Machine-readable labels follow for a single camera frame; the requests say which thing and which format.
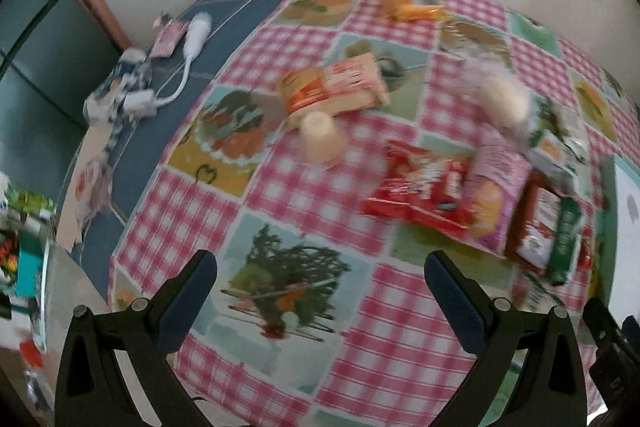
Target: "charger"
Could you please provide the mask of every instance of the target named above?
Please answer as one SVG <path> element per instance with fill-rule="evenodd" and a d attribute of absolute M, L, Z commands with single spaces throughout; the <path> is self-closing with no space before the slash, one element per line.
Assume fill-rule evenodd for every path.
<path fill-rule="evenodd" d="M 129 118 L 138 120 L 148 116 L 155 116 L 158 112 L 156 94 L 153 89 L 130 92 L 124 98 L 122 110 Z"/>
<path fill-rule="evenodd" d="M 182 47 L 182 54 L 184 55 L 184 72 L 178 89 L 166 98 L 156 97 L 153 89 L 131 92 L 124 99 L 124 104 L 122 106 L 124 114 L 135 120 L 146 118 L 148 116 L 155 116 L 158 112 L 158 107 L 172 103 L 176 98 L 178 98 L 180 93 L 184 90 L 184 86 L 187 84 L 187 79 L 189 78 L 191 70 L 191 63 L 202 51 L 204 43 L 207 41 L 210 32 L 211 16 L 206 12 L 199 12 L 194 15 L 193 19 L 189 23 L 187 36 L 184 38 L 184 46 Z"/>

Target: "plastic bag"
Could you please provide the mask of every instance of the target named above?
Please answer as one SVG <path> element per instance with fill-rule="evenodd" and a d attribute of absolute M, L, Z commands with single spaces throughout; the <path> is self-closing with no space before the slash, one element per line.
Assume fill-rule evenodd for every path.
<path fill-rule="evenodd" d="M 465 55 L 457 84 L 460 95 L 479 105 L 489 122 L 517 150 L 527 148 L 532 107 L 529 89 L 513 71 L 484 55 Z"/>
<path fill-rule="evenodd" d="M 112 174 L 113 169 L 107 161 L 98 157 L 87 163 L 78 176 L 75 194 L 79 229 L 93 219 L 100 209 L 111 203 Z"/>
<path fill-rule="evenodd" d="M 460 204 L 467 164 L 398 140 L 386 146 L 387 172 L 364 214 L 402 219 L 463 240 L 471 213 Z"/>
<path fill-rule="evenodd" d="M 189 29 L 189 21 L 171 19 L 167 14 L 162 14 L 154 22 L 154 28 L 162 27 L 154 42 L 149 58 L 168 58 L 174 54 L 178 42 Z"/>

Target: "red snack bag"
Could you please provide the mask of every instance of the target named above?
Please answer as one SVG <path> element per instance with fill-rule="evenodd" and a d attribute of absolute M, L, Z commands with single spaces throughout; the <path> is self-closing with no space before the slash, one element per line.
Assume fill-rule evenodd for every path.
<path fill-rule="evenodd" d="M 466 162 L 398 140 L 389 140 L 386 155 L 386 177 L 364 201 L 363 212 L 464 239 L 472 217 L 460 205 Z"/>

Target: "small pink package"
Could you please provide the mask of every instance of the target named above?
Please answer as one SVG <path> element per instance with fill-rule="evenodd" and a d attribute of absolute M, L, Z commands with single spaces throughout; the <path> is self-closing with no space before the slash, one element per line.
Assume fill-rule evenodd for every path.
<path fill-rule="evenodd" d="M 471 243 L 504 256 L 511 217 L 531 165 L 488 124 L 480 130 L 480 147 L 462 188 L 461 206 L 470 208 Z"/>
<path fill-rule="evenodd" d="M 151 48 L 149 58 L 168 58 L 174 53 L 175 47 L 184 37 L 189 28 L 189 21 L 171 20 L 164 28 L 160 30 L 156 37 L 156 42 Z"/>

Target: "orange snack package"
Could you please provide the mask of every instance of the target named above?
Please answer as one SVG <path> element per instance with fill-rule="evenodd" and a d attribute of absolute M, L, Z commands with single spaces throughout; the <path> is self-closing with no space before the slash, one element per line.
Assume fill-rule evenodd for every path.
<path fill-rule="evenodd" d="M 381 0 L 385 13 L 396 21 L 442 20 L 444 8 L 438 0 Z"/>
<path fill-rule="evenodd" d="M 287 111 L 287 128 L 296 128 L 312 111 L 335 115 L 388 105 L 386 84 L 373 54 L 346 58 L 325 68 L 289 73 L 278 83 Z"/>

